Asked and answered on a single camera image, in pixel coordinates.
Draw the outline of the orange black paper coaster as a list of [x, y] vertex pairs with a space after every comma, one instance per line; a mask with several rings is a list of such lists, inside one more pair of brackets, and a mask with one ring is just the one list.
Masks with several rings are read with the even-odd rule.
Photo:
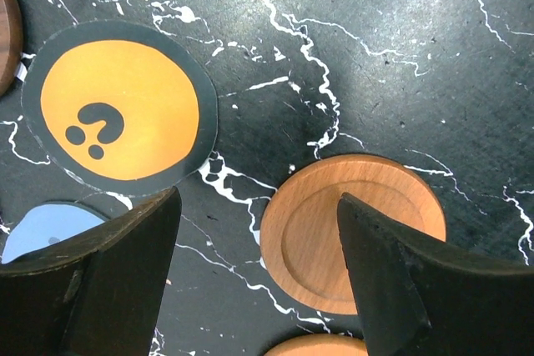
[[105, 192], [141, 197], [196, 172], [218, 133], [218, 97], [193, 55], [124, 21], [55, 33], [25, 78], [29, 130], [64, 172]]

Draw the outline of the dark walnut coaster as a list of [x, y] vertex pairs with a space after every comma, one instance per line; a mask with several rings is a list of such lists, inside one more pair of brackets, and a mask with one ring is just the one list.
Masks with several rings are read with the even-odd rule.
[[1, 81], [3, 96], [16, 77], [23, 51], [23, 21], [18, 0], [1, 0]]

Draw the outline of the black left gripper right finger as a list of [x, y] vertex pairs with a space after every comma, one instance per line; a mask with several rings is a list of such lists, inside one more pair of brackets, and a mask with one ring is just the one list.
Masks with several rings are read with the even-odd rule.
[[442, 242], [348, 193], [337, 223], [368, 354], [532, 354], [531, 267]]

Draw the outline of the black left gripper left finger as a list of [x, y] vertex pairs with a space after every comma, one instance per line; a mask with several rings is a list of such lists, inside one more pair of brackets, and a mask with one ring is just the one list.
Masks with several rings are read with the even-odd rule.
[[175, 187], [1, 267], [3, 355], [147, 355], [173, 257]]

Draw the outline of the plain orange wooden coaster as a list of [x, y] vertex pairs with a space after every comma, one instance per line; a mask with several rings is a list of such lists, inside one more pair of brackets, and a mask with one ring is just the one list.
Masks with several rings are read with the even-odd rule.
[[337, 334], [309, 334], [288, 339], [265, 356], [367, 356], [365, 343], [357, 338]]

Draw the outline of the blue paper coaster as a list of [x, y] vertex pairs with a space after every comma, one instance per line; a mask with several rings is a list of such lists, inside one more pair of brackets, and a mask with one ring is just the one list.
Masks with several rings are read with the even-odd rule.
[[100, 212], [80, 203], [51, 201], [30, 209], [8, 235], [2, 264], [62, 242], [108, 221]]

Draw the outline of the light wooden ridged coaster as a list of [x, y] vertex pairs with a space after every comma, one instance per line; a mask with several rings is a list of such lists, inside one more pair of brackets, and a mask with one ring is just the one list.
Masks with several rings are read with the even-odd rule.
[[343, 193], [439, 240], [446, 239], [446, 219], [422, 178], [397, 162], [370, 154], [316, 161], [280, 186], [260, 224], [261, 256], [270, 276], [310, 308], [355, 315], [337, 225], [337, 203]]

